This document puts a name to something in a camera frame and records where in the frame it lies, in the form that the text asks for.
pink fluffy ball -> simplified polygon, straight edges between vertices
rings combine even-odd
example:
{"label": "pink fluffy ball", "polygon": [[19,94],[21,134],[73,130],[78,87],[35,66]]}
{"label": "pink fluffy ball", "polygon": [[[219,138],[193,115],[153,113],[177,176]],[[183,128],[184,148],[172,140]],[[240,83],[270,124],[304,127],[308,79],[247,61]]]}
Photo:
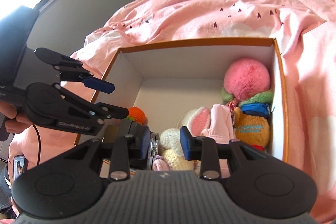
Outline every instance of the pink fluffy ball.
{"label": "pink fluffy ball", "polygon": [[225,73],[224,88],[239,101],[269,90],[267,68],[253,58],[242,58],[232,63]]}

pink duvet cover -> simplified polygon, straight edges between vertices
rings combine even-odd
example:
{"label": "pink duvet cover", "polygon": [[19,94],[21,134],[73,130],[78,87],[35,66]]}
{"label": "pink duvet cover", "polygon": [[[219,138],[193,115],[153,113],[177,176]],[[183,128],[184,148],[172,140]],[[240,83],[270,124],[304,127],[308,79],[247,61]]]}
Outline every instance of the pink duvet cover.
{"label": "pink duvet cover", "polygon": [[[90,34],[73,54],[102,77],[119,47],[198,37],[276,37],[283,58],[290,129],[289,163],[312,175],[319,197],[312,216],[336,218],[335,0],[136,0]],[[66,88],[90,100],[80,83]],[[75,134],[39,128],[41,162],[73,147]],[[36,164],[33,128],[16,135],[15,155]]]}

person's hand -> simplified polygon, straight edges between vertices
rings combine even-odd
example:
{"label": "person's hand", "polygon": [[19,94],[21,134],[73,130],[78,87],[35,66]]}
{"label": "person's hand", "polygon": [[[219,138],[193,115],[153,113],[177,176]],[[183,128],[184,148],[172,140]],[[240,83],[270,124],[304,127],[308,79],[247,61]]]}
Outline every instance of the person's hand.
{"label": "person's hand", "polygon": [[0,102],[0,112],[6,117],[13,119],[5,122],[6,130],[9,133],[22,133],[25,129],[33,124],[28,120],[26,114],[17,114],[16,108],[11,104]]}

black cable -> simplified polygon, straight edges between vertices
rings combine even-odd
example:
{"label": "black cable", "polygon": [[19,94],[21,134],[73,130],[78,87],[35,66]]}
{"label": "black cable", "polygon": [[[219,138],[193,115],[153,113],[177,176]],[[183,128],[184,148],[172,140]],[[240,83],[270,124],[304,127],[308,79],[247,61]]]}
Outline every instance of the black cable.
{"label": "black cable", "polygon": [[40,164],[40,159],[41,159],[41,137],[40,137],[40,133],[39,133],[39,131],[38,131],[37,128],[36,128],[36,125],[33,124],[33,127],[34,127],[34,129],[35,129],[35,131],[36,131],[37,138],[38,138],[38,140],[39,140],[39,153],[38,153],[38,155],[37,155],[37,164],[36,164],[36,166],[38,166],[38,165]]}

metal screw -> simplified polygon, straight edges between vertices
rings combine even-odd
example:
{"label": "metal screw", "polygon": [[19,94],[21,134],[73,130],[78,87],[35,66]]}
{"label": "metal screw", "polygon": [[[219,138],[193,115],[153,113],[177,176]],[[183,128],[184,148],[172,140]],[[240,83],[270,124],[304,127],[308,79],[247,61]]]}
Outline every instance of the metal screw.
{"label": "metal screw", "polygon": [[205,171],[202,175],[203,175],[203,178],[208,179],[208,180],[218,179],[220,176],[219,173],[215,170]]}
{"label": "metal screw", "polygon": [[113,180],[123,180],[127,178],[127,173],[124,171],[114,171],[110,174],[110,178]]}

